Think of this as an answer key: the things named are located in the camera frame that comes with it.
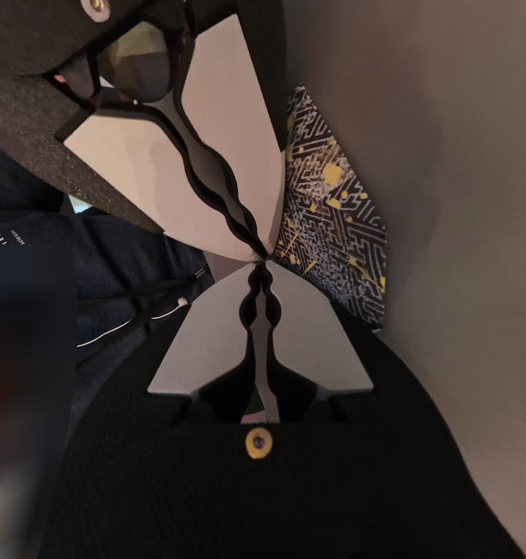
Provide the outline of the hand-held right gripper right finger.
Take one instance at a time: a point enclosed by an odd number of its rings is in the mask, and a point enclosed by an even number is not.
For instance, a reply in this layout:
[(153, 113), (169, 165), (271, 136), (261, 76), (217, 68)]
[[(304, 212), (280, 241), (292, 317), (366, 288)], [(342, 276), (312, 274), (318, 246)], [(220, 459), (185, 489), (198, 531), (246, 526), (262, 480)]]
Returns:
[(272, 333), (278, 364), (310, 381), (316, 398), (371, 392), (373, 383), (329, 299), (273, 261), (270, 292), (280, 306)]

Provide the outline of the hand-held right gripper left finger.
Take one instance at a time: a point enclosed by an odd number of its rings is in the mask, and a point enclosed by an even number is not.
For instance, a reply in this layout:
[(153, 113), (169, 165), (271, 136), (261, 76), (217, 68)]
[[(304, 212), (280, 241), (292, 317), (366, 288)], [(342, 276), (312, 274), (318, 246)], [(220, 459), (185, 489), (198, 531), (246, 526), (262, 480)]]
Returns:
[(191, 305), (155, 376), (152, 395), (186, 396), (200, 400), (224, 381), (253, 388), (255, 360), (245, 305), (254, 302), (254, 274), (247, 264), (221, 279)]

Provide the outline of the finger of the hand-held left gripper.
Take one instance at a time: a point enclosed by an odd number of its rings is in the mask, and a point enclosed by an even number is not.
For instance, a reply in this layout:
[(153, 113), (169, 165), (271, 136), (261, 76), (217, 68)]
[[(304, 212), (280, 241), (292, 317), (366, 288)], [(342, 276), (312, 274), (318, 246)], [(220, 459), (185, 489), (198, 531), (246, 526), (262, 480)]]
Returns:
[(280, 147), (240, 17), (233, 13), (186, 41), (173, 104), (187, 130), (192, 166), (211, 202), (230, 218), (238, 249), (266, 259), (279, 233), (285, 189)]
[(265, 258), (260, 242), (199, 178), (185, 141), (159, 110), (80, 109), (63, 126), (63, 144), (169, 237), (243, 262)]

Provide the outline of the black patterned origami paper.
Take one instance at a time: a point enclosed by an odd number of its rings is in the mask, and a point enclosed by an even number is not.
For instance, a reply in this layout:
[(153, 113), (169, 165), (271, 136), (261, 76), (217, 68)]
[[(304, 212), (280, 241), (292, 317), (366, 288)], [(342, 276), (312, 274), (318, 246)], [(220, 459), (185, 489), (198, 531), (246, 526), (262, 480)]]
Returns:
[(385, 224), (305, 86), (294, 88), (287, 111), (284, 209), (272, 259), (379, 332)]

